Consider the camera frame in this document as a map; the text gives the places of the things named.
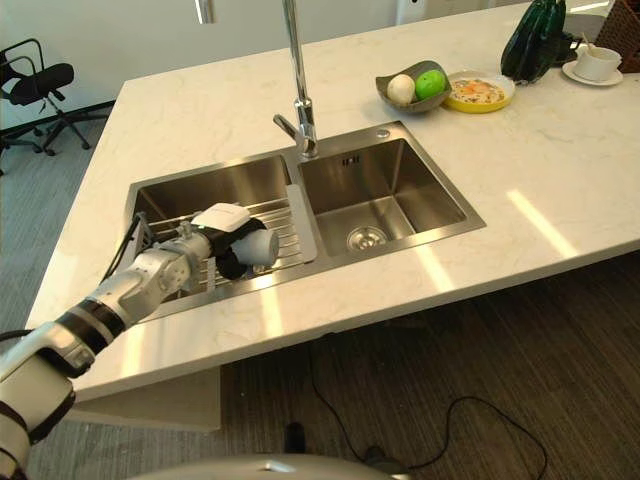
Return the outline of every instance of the saucer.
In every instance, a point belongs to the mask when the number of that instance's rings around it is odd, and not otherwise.
[[[574,60],[573,62],[565,63],[562,66],[562,71],[570,79],[575,80],[576,82],[584,83],[585,85],[594,85],[596,87],[610,87],[612,85],[619,84],[624,78],[622,74],[618,70],[616,70],[611,74],[609,78],[601,82],[594,82],[593,80],[587,80],[586,78],[579,77],[578,75],[573,73],[573,68],[576,66],[576,63],[578,63],[577,60]]]

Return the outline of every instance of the floor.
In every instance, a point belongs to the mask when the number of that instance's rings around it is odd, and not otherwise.
[[[95,144],[102,122],[84,126]],[[91,151],[5,151],[0,167],[0,329],[24,324]],[[196,434],[63,422],[31,455],[35,479],[120,479],[220,455],[277,452],[302,422],[312,452],[352,458],[377,443],[409,464],[442,443],[460,395],[490,400],[549,452],[547,479],[640,478],[640,252],[343,332],[223,368],[223,425]],[[534,444],[489,409],[461,405],[451,445],[419,479],[535,478]]]

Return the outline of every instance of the white coffee cup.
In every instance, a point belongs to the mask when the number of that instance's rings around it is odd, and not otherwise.
[[[593,47],[592,50],[593,52],[588,48],[582,50],[573,73],[593,82],[608,80],[622,62],[622,57],[608,48]]]

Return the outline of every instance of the double sink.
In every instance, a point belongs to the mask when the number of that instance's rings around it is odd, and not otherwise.
[[[280,241],[272,268],[234,282],[203,262],[199,287],[148,319],[485,225],[401,122],[322,139],[318,150],[303,162],[290,147],[133,184],[127,219],[144,211],[158,237],[225,202],[247,207]]]

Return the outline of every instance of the yellow plate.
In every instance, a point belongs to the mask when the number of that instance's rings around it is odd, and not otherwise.
[[[501,108],[504,108],[509,105],[509,103],[511,103],[511,99],[516,93],[516,85],[515,83],[513,83],[513,80],[505,77],[504,75],[478,72],[476,70],[463,70],[461,72],[456,72],[449,75],[449,82],[451,83],[451,85],[453,85],[456,80],[473,80],[476,78],[502,88],[502,90],[504,90],[504,100],[496,103],[471,103],[462,102],[449,96],[444,101],[444,104],[450,108],[453,108],[454,110],[459,110],[464,113],[488,113],[500,110]]]

